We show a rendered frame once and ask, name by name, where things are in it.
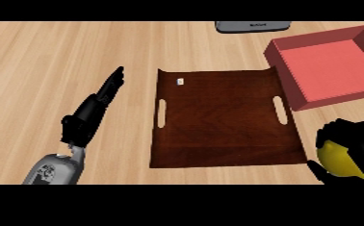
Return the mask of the dark brown wooden tray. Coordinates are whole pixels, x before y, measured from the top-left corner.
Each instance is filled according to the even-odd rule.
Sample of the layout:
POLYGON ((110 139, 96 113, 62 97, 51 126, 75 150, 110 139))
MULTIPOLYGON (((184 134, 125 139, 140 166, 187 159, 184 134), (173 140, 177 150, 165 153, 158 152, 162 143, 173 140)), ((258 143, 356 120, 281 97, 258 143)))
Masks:
POLYGON ((281 123, 284 90, 264 70, 158 72, 164 126, 152 130, 152 168, 276 165, 307 161, 294 121, 281 123))

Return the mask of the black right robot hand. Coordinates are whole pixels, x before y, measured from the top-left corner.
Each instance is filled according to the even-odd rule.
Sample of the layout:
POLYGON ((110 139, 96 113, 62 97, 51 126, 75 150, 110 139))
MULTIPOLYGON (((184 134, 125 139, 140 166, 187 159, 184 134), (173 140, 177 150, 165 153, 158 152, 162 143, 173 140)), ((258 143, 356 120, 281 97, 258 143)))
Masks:
MULTIPOLYGON (((347 154, 364 172, 364 121, 350 122, 337 118, 316 130, 315 151, 322 147, 324 141, 331 140, 347 148, 347 154)), ((319 161, 307 160, 307 167, 315 179, 331 186, 362 186, 364 179, 358 177, 337 177, 324 169, 319 161)))

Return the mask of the grey appliance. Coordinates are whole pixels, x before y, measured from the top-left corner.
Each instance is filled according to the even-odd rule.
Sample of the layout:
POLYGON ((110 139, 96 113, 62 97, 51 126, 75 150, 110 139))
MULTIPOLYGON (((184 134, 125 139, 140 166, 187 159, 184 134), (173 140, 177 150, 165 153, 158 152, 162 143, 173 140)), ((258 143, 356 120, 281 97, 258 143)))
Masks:
POLYGON ((216 21, 214 27, 220 33, 255 33, 287 30, 290 21, 216 21))

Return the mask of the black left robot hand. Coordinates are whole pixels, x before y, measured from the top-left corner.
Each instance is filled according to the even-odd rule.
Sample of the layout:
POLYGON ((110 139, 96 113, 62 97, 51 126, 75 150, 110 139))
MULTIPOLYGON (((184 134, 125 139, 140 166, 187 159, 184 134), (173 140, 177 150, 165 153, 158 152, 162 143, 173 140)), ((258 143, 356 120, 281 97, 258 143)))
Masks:
POLYGON ((93 93, 81 103, 76 111, 62 120, 60 141, 78 147, 85 147, 97 130, 106 108, 124 84, 124 68, 119 66, 105 80, 97 93, 93 93))

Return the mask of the red cardboard box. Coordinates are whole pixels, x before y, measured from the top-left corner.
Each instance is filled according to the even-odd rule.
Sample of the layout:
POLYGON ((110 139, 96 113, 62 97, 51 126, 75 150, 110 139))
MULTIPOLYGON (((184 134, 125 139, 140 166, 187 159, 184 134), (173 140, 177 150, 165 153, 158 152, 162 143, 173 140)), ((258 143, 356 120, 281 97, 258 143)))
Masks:
POLYGON ((264 57, 292 111, 364 98, 364 25, 273 38, 264 57))

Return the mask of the yellow lemon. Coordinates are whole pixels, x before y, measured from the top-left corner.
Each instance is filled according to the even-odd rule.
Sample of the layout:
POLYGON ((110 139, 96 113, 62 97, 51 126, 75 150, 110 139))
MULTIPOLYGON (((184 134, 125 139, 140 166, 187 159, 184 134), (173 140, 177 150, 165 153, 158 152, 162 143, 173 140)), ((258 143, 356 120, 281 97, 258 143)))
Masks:
POLYGON ((358 177, 364 179, 364 172, 358 168, 347 148, 334 141, 325 140, 322 147, 316 149, 316 158, 326 172, 337 177, 358 177))

